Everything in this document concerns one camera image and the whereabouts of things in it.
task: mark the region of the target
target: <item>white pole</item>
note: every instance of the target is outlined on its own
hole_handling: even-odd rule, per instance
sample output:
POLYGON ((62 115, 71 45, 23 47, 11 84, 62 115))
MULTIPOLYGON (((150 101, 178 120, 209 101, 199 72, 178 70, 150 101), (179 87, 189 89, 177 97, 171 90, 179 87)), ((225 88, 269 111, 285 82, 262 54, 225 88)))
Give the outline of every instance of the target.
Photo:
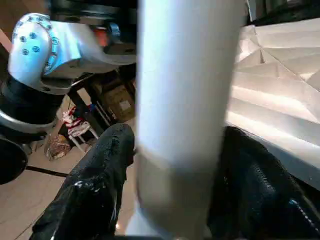
POLYGON ((139 6, 138 204, 126 233, 199 240, 244 1, 142 0, 139 6))

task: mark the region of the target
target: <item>white stool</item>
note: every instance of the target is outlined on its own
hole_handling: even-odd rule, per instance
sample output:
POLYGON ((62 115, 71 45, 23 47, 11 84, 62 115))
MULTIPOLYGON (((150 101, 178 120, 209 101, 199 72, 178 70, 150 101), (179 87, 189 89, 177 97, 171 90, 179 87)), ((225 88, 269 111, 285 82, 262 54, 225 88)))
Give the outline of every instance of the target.
POLYGON ((95 139, 98 139, 98 135, 97 133, 95 132, 95 130, 90 126, 88 125, 88 128, 84 129, 83 131, 81 131, 80 133, 77 133, 75 132, 75 134, 70 134, 68 137, 69 139, 77 146, 78 149, 80 149, 80 151, 82 153, 86 153, 82 147, 80 146, 79 142, 75 139, 76 137, 79 137, 79 139, 81 140, 82 143, 86 143, 86 141, 84 140, 84 138, 82 137, 83 134, 85 134, 87 131, 90 131, 92 133, 92 135, 95 137, 95 139))

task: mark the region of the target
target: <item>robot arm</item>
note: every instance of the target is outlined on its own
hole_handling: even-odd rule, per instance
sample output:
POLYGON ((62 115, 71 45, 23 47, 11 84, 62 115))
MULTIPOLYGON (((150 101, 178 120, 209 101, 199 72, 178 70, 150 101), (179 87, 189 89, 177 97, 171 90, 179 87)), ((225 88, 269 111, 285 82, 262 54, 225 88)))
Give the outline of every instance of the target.
POLYGON ((26 14, 18 21, 12 35, 9 78, 0 90, 0 143, 13 149, 6 152, 6 158, 13 160, 3 167, 11 170, 1 175, 0 184, 25 169, 27 157, 20 146, 46 136, 74 79, 136 62, 136 28, 130 32, 121 28, 122 22, 109 16, 96 26, 53 21, 39 13, 26 14))

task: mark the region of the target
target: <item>tile floor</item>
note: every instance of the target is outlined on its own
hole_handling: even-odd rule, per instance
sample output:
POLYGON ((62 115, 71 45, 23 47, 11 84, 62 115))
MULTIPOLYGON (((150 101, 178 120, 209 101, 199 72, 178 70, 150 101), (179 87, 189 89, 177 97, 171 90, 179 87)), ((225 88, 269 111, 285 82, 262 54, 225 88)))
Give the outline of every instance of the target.
MULTIPOLYGON (((127 122, 135 131, 135 120, 127 122)), ((68 154, 56 161, 48 161, 43 147, 30 155, 29 165, 68 173, 80 161, 83 154, 73 147, 68 154)), ((56 196, 64 178, 25 170, 16 180, 0 185, 0 239, 27 240, 32 225, 56 196)), ((116 234, 125 233, 134 211, 135 166, 127 169, 127 181, 123 188, 122 207, 116 234)))

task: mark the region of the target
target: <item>white geometric panel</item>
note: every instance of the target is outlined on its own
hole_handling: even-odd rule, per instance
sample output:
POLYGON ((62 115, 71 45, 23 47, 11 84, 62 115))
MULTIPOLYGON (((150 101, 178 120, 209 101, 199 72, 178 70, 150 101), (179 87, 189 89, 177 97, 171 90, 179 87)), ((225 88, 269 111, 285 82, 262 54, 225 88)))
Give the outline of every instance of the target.
POLYGON ((244 27, 231 90, 230 124, 320 168, 320 18, 244 27))

